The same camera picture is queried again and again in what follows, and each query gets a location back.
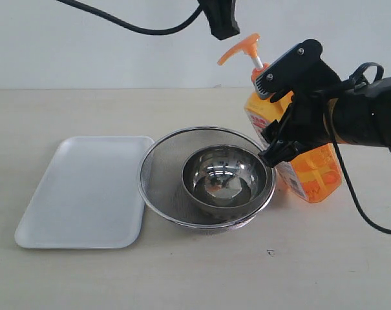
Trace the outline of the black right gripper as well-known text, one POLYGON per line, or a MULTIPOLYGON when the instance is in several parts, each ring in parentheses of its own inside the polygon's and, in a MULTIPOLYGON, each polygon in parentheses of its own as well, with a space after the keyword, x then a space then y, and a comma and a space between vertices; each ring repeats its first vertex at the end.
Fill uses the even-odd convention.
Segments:
MULTIPOLYGON (((218 40, 240 34, 235 19, 235 0, 198 0, 207 18, 210 33, 218 40)), ((280 120, 272 121, 260 135, 268 146, 259 154, 265 165, 275 167, 285 161, 330 142, 324 126, 323 103, 318 92, 341 82, 322 59, 322 44, 306 39, 296 44, 264 69, 265 89, 273 92, 272 103, 293 92, 291 103, 280 120)))

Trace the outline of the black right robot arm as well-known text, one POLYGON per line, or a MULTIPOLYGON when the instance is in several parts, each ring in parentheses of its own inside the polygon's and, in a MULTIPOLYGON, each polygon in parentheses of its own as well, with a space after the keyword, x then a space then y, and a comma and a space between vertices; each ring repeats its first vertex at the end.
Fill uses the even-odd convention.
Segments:
POLYGON ((322 60, 323 47, 307 39, 289 49, 254 80, 271 103, 289 99, 278 121, 261 133, 269 167, 327 143, 385 147, 391 152, 391 76, 381 65, 360 65, 346 80, 322 60))

